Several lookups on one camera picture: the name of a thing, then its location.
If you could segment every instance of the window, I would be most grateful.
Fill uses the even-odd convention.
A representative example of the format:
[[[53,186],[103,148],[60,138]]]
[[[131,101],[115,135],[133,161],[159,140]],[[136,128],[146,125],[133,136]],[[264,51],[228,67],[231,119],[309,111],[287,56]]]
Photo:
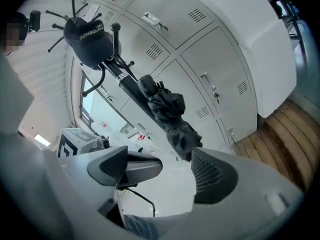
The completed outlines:
[[[45,145],[46,147],[48,147],[50,145],[50,142],[47,141],[45,138],[43,138],[42,136],[40,136],[39,134],[37,134],[34,139],[40,143],[42,143],[43,145]]]
[[[85,74],[83,74],[83,77],[81,92],[92,87]],[[131,133],[134,127],[118,113],[103,93],[109,94],[104,88],[100,87],[87,97],[81,97],[80,111],[82,121],[94,133],[105,137],[112,135],[114,132]]]

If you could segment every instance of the locker vent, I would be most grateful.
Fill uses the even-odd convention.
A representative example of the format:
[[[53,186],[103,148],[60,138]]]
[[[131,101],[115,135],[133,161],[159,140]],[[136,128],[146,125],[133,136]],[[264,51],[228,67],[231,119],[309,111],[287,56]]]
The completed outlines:
[[[205,116],[209,115],[209,112],[208,112],[208,110],[207,110],[206,107],[198,110],[198,111],[195,112],[195,113],[197,114],[197,116],[198,116],[199,118],[204,118]]]
[[[246,92],[247,90],[248,90],[248,85],[246,81],[238,85],[238,91],[240,95]]]
[[[193,19],[195,22],[199,22],[201,20],[203,20],[205,17],[207,17],[202,11],[200,11],[199,9],[195,9],[192,12],[190,12],[188,14],[188,16]]]
[[[158,47],[155,43],[151,46],[149,50],[146,51],[146,54],[154,61],[162,53],[161,48]]]
[[[110,10],[110,11],[106,14],[106,16],[104,17],[104,19],[108,22],[108,21],[110,21],[111,17],[112,17],[114,14],[115,14],[115,13],[114,13],[112,10]]]

